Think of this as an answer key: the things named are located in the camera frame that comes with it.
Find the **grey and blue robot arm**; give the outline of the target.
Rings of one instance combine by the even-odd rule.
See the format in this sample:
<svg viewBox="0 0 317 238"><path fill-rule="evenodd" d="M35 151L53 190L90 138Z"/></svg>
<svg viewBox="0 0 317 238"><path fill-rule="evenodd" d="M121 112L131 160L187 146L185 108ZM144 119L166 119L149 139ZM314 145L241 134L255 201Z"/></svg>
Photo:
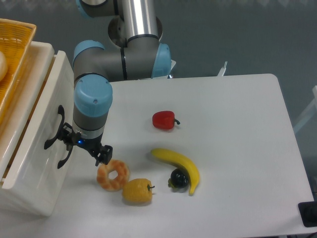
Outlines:
<svg viewBox="0 0 317 238"><path fill-rule="evenodd" d="M113 51L93 40L75 47L73 122L60 124L58 139L68 152L78 146L97 164L108 164L112 147L102 145L101 139L113 99L111 83L167 77L172 69L170 50L159 41L152 0L79 0L76 5L89 18L117 16L124 42Z"/></svg>

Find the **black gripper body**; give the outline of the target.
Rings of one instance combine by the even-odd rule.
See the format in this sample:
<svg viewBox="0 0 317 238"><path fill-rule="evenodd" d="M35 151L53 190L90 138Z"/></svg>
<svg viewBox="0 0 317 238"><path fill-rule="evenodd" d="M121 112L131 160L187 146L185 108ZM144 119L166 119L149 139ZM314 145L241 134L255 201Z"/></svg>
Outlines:
<svg viewBox="0 0 317 238"><path fill-rule="evenodd" d="M102 135L103 134L93 139L85 139L79 132L72 132L71 146L77 146L79 148L82 148L86 150L95 159L100 159L103 156L101 144Z"/></svg>

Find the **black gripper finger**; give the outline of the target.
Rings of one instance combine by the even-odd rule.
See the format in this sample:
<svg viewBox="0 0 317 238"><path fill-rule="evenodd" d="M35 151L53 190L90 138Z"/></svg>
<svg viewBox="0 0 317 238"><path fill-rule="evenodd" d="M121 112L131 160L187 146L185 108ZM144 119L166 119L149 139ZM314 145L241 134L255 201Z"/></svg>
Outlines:
<svg viewBox="0 0 317 238"><path fill-rule="evenodd" d="M95 166L99 164L107 165L112 159L113 147L109 145L102 146L101 144L96 150L96 163Z"/></svg>
<svg viewBox="0 0 317 238"><path fill-rule="evenodd" d="M66 150L70 150L73 146L79 145L81 133L74 132L72 126L65 122L61 129L60 140L66 145Z"/></svg>

